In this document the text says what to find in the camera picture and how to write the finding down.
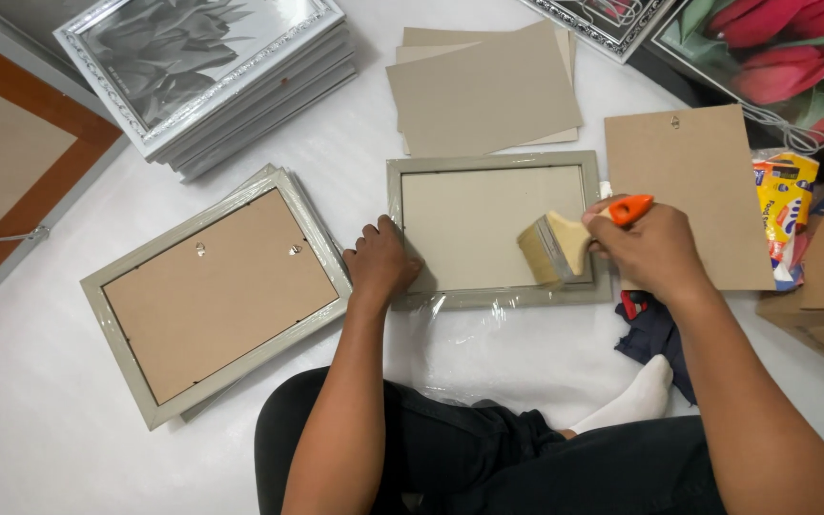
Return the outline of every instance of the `hand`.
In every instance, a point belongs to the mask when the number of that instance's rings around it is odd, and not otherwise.
[[[617,195],[589,207],[580,221],[597,239],[590,250],[611,257],[624,278],[653,293],[667,306],[701,288],[713,288],[689,226],[689,217],[669,205],[654,204],[625,230],[612,220],[596,216]]]
[[[377,227],[364,226],[361,233],[364,236],[355,242],[355,250],[343,252],[342,259],[349,267],[354,295],[385,307],[418,277],[424,261],[406,254],[389,216],[382,215]]]

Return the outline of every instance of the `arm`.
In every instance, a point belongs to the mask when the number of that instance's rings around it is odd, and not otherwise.
[[[383,472],[383,320],[390,298],[422,263],[409,259],[393,222],[365,227],[342,257],[354,291],[336,355],[291,461],[282,513],[361,514]]]
[[[598,240],[594,249],[673,314],[727,511],[824,514],[824,442],[768,375],[711,284],[688,218],[655,205],[625,231],[594,216],[606,204],[584,216]]]

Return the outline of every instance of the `dark cloth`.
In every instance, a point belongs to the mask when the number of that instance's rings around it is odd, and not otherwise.
[[[624,304],[615,306],[615,312],[632,326],[628,334],[619,340],[619,345],[615,345],[615,350],[642,365],[646,365],[651,357],[658,354],[667,357],[673,368],[673,384],[680,389],[687,401],[697,405],[689,369],[686,368],[686,357],[682,354],[680,329],[673,322],[673,315],[667,306],[650,293],[633,291],[632,294],[643,296],[640,299],[647,302],[647,310],[639,312],[635,320],[628,320]]]
[[[328,370],[286,381],[259,414],[262,515],[282,509],[291,458]],[[612,426],[565,440],[537,411],[451,406],[389,381],[383,397],[386,454],[372,513],[409,513],[402,492],[423,494],[418,513],[725,513],[700,417]]]

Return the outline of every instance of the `white sock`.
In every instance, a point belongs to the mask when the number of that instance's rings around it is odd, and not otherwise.
[[[673,369],[662,354],[654,356],[622,395],[570,427],[577,434],[628,422],[659,419],[667,412]]]

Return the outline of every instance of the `orange brush handle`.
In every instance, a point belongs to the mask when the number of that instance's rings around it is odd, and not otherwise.
[[[654,195],[632,195],[609,205],[609,217],[619,227],[637,222],[654,205]]]

